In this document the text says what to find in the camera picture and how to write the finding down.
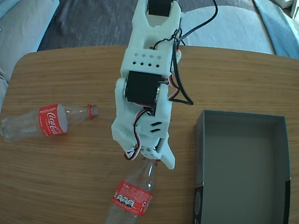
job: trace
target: open cardboard box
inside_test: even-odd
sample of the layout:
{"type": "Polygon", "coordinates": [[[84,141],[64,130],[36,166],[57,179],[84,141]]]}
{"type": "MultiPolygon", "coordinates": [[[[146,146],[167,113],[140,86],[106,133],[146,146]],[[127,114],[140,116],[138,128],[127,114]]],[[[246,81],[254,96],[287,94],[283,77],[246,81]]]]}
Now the open cardboard box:
{"type": "Polygon", "coordinates": [[[204,110],[197,123],[193,224],[287,224],[284,117],[204,110]]]}

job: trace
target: wooden table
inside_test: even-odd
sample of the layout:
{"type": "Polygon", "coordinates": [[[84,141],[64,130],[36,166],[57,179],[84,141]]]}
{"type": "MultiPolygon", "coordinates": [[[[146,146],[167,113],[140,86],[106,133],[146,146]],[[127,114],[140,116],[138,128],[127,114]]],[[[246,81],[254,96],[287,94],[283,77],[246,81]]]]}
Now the wooden table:
{"type": "MultiPolygon", "coordinates": [[[[1,224],[100,224],[126,161],[112,140],[114,87],[125,47],[57,49],[17,64],[1,118],[66,102],[97,104],[100,117],[66,136],[0,140],[1,224]]],[[[157,189],[142,223],[192,223],[195,122],[203,109],[284,115],[292,165],[290,223],[299,223],[299,61],[245,51],[182,48],[183,84],[194,106],[174,104],[170,145],[176,167],[158,167],[157,189]]]]}

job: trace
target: ventilation hole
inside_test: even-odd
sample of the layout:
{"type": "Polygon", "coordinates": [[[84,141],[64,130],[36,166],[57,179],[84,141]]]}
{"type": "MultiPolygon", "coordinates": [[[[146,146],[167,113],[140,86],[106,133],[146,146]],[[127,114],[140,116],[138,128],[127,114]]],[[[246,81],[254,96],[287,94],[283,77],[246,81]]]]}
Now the ventilation hole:
{"type": "Polygon", "coordinates": [[[156,129],[154,129],[154,130],[151,130],[150,132],[157,132],[157,131],[160,131],[161,129],[160,128],[156,128],[156,129]]]}
{"type": "Polygon", "coordinates": [[[162,122],[156,122],[156,123],[153,123],[153,124],[151,124],[152,126],[156,126],[156,125],[160,125],[160,124],[162,124],[162,122]]]}

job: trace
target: coca-cola label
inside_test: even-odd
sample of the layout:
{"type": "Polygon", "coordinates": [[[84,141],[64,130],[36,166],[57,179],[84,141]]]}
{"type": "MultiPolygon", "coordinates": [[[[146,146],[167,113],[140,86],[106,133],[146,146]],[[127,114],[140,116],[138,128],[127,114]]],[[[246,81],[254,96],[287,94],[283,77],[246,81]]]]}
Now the coca-cola label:
{"type": "Polygon", "coordinates": [[[134,215],[144,216],[152,197],[151,193],[121,181],[112,203],[134,215]]]}
{"type": "Polygon", "coordinates": [[[59,124],[57,108],[58,104],[45,106],[39,109],[39,126],[45,136],[64,133],[59,124]]]}

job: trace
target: coca-cola bottle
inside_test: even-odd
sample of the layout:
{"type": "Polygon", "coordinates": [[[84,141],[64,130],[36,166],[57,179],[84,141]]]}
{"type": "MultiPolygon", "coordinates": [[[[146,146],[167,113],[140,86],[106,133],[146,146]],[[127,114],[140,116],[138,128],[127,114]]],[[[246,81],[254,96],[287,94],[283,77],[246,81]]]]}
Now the coca-cola bottle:
{"type": "Polygon", "coordinates": [[[96,105],[49,105],[26,114],[8,116],[1,122],[0,135],[6,142],[67,133],[73,126],[98,116],[96,105]]]}
{"type": "Polygon", "coordinates": [[[157,161],[142,159],[141,164],[120,182],[105,224],[137,224],[144,216],[153,197],[157,161]]]}

